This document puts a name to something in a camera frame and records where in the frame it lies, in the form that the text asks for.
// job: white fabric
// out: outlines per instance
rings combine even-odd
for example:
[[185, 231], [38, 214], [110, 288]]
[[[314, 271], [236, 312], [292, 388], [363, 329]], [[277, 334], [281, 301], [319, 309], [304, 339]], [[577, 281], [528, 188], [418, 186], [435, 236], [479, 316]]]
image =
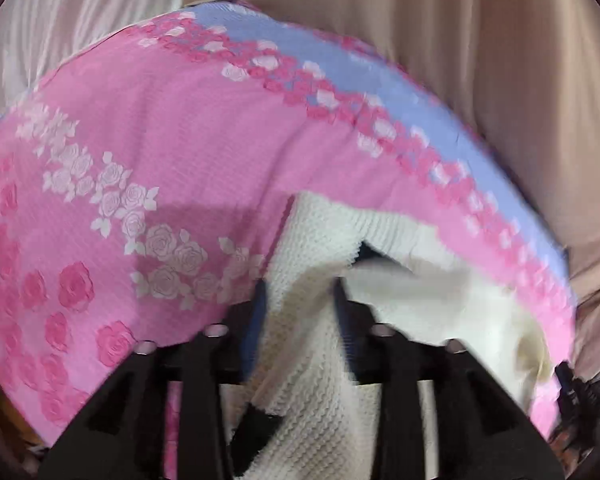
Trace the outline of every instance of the white fabric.
[[5, 0], [0, 7], [0, 113], [62, 60], [182, 0]]
[[[362, 240], [414, 275], [346, 270]], [[347, 371], [331, 299], [333, 278], [342, 272], [352, 299], [373, 304], [379, 320], [425, 342], [464, 339], [522, 404], [525, 385], [551, 369], [536, 322], [510, 292], [447, 251], [435, 228], [301, 193], [267, 271], [269, 311], [256, 371], [243, 390], [223, 392], [230, 428], [246, 400], [284, 416], [246, 479], [370, 476], [380, 390], [356, 386]]]

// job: pink floral fabric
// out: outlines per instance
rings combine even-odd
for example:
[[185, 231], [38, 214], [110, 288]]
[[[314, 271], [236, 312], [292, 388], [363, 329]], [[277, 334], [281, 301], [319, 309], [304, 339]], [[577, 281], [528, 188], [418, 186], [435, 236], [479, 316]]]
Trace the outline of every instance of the pink floral fabric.
[[[52, 444], [135, 341], [184, 341], [247, 298], [303, 189], [435, 224], [568, 357], [568, 292], [461, 162], [318, 64], [174, 13], [75, 57], [0, 121], [0, 383], [40, 435]], [[538, 392], [542, 430], [554, 398]]]

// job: white knit blanket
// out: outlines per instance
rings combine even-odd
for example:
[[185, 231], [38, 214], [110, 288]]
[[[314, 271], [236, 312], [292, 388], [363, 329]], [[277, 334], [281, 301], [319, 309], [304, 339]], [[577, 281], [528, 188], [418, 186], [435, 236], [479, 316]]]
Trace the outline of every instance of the white knit blanket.
[[[347, 270], [363, 240], [413, 275], [399, 267]], [[380, 389], [357, 386], [347, 371], [330, 292], [343, 274], [352, 299], [373, 305], [379, 320], [412, 339], [463, 339], [522, 404], [529, 384], [550, 370], [531, 316], [509, 291], [449, 252], [434, 227], [301, 193], [267, 271], [269, 310], [254, 375], [246, 386], [222, 390], [229, 432], [248, 401], [284, 416], [247, 479], [370, 477]], [[435, 434], [429, 415], [427, 449]], [[430, 462], [427, 477], [434, 478]]]

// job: beige sheet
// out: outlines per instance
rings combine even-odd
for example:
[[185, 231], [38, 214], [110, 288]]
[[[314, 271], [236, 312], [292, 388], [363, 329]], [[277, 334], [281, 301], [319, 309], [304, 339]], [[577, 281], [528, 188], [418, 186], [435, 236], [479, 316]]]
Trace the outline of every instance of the beige sheet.
[[[279, 19], [362, 38], [405, 66], [496, 149], [570, 251], [579, 298], [600, 289], [595, 0], [248, 1]], [[587, 334], [600, 340], [597, 330]], [[581, 354], [594, 346], [576, 347], [589, 372], [600, 354]]]
[[45, 72], [130, 23], [182, 0], [5, 0], [0, 7], [0, 113]]

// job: metal rivet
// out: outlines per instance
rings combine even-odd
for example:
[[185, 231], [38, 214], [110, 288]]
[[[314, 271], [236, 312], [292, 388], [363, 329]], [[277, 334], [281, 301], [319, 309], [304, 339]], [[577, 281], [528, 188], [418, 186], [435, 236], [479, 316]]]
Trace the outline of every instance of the metal rivet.
[[226, 325], [222, 324], [209, 325], [205, 328], [205, 335], [207, 337], [222, 337], [227, 332], [229, 332], [229, 329]]
[[158, 348], [158, 345], [153, 341], [141, 341], [136, 343], [134, 347], [134, 353], [140, 355], [149, 355], [155, 352], [155, 349]]
[[446, 342], [445, 349], [450, 354], [461, 354], [466, 352], [466, 346], [458, 339], [450, 339]]
[[388, 325], [376, 323], [371, 327], [371, 333], [376, 337], [391, 337], [395, 334], [395, 330]]

